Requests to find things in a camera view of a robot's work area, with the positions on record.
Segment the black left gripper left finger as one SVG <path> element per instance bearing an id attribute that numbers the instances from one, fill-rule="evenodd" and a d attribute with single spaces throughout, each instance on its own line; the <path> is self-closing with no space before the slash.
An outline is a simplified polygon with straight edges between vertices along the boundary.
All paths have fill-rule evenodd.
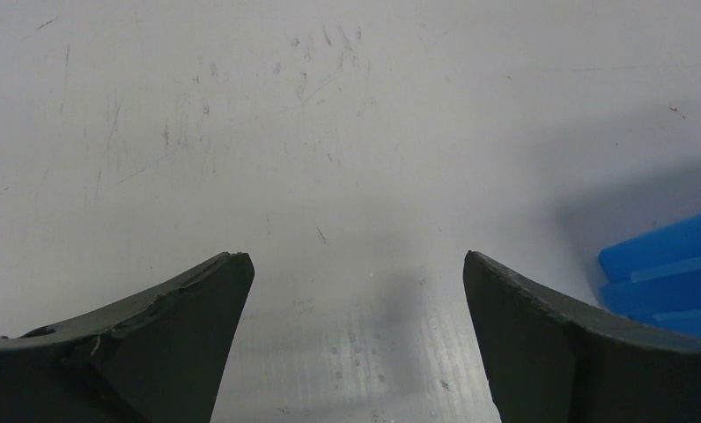
<path id="1" fill-rule="evenodd" d="M 0 422 L 207 422 L 255 277 L 221 253 L 105 307 L 0 337 Z"/>

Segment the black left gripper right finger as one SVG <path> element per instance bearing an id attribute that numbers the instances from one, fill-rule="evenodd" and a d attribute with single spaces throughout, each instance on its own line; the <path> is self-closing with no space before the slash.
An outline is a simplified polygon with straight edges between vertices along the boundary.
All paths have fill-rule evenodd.
<path id="1" fill-rule="evenodd" d="M 504 422 L 701 422 L 701 338 L 588 305 L 475 251 L 463 286 Z"/>

